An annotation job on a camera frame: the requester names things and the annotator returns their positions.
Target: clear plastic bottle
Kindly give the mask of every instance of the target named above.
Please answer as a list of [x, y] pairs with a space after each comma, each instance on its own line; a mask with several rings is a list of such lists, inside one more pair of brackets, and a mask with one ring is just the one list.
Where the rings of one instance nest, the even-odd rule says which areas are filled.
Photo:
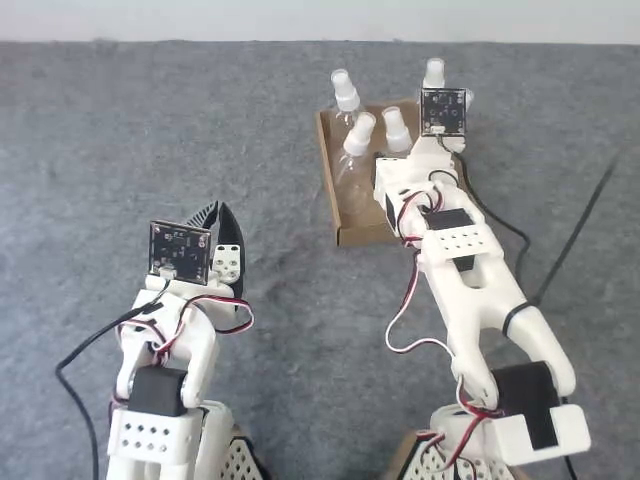
[[376, 117], [368, 112], [358, 115], [342, 148], [334, 155], [333, 185], [340, 213], [358, 215], [372, 195], [371, 155], [368, 152]]
[[407, 158], [411, 153], [413, 141], [407, 125], [398, 107], [388, 107], [382, 111], [387, 129], [387, 155], [394, 158]]
[[331, 83], [337, 104], [331, 122], [331, 136], [343, 142], [356, 124], [356, 118], [364, 110], [360, 105], [360, 96], [351, 82], [349, 72], [344, 68], [334, 70], [331, 73]]

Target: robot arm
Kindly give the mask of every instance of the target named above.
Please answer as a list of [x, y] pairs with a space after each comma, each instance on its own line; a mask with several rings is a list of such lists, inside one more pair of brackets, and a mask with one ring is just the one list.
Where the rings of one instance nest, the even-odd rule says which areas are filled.
[[[224, 204], [211, 247], [208, 228], [217, 214], [216, 204], [198, 225], [152, 222], [149, 274], [134, 308], [154, 298], [159, 308], [117, 332], [123, 361], [115, 391], [122, 406], [113, 412], [107, 480], [204, 480], [220, 473], [233, 418], [202, 396], [218, 355], [217, 332], [248, 329], [253, 314], [239, 298], [242, 235]], [[226, 328], [239, 307], [251, 320]], [[169, 359], [186, 366], [168, 368]]]
[[[460, 188], [451, 153], [464, 149], [465, 112], [464, 89], [423, 89], [420, 138], [408, 158], [376, 160], [374, 185], [393, 233], [419, 251], [416, 268], [447, 327], [454, 377], [476, 405], [504, 412], [482, 423], [464, 453], [520, 465], [585, 451], [590, 437], [582, 409], [558, 399], [575, 389], [573, 367], [540, 310], [527, 302], [483, 212]], [[531, 363], [490, 370], [479, 347], [485, 328], [502, 330]], [[441, 410], [432, 429], [446, 431], [443, 445], [453, 450], [470, 416], [456, 415], [457, 407]]]

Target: cardboard tray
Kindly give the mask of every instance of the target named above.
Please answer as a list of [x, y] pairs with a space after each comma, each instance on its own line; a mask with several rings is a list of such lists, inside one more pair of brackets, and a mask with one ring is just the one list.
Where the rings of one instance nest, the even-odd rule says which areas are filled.
[[[385, 102], [365, 106], [365, 109], [376, 117], [376, 126], [371, 136], [370, 164], [372, 165], [370, 178], [373, 178], [373, 152], [384, 152], [386, 149], [386, 138], [382, 110], [389, 106], [398, 106], [402, 111], [405, 123], [411, 132], [411, 138], [418, 138], [420, 111], [415, 99], [403, 99], [395, 102]], [[344, 139], [334, 138], [331, 132], [332, 110], [322, 110], [317, 112], [316, 127], [318, 142], [322, 154], [322, 167], [324, 172], [324, 184], [329, 197], [331, 215], [333, 218], [334, 238], [336, 245], [340, 247], [368, 245], [371, 243], [392, 243], [399, 240], [393, 235], [387, 224], [384, 211], [373, 199], [373, 185], [371, 188], [369, 205], [357, 217], [343, 215], [340, 213], [338, 200], [336, 198], [331, 175], [331, 155], [336, 152]]]

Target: white servo bracket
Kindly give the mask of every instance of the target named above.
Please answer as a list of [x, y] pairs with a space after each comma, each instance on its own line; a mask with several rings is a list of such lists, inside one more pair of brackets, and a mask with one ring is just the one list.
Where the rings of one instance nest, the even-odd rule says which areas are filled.
[[218, 279], [230, 285], [240, 278], [240, 245], [216, 245], [211, 268]]
[[202, 411], [189, 410], [180, 417], [116, 409], [111, 420], [109, 456], [161, 465], [192, 461], [202, 426]]

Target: white spray cap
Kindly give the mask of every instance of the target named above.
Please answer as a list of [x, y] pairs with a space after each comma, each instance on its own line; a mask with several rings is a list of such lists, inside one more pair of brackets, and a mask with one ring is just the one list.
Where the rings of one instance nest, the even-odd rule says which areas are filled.
[[387, 127], [387, 145], [392, 153], [403, 152], [411, 148], [411, 134], [404, 123], [398, 107], [385, 108], [382, 118]]
[[427, 71], [422, 80], [423, 88], [444, 88], [444, 60], [430, 58], [427, 61]]
[[342, 147], [354, 157], [360, 157], [367, 152], [371, 141], [371, 132], [376, 126], [376, 117], [369, 112], [362, 112], [356, 118], [356, 124], [347, 134]]
[[349, 72], [344, 68], [331, 73], [331, 83], [335, 90], [338, 108], [343, 112], [353, 112], [360, 106], [360, 97], [356, 87], [351, 83]]

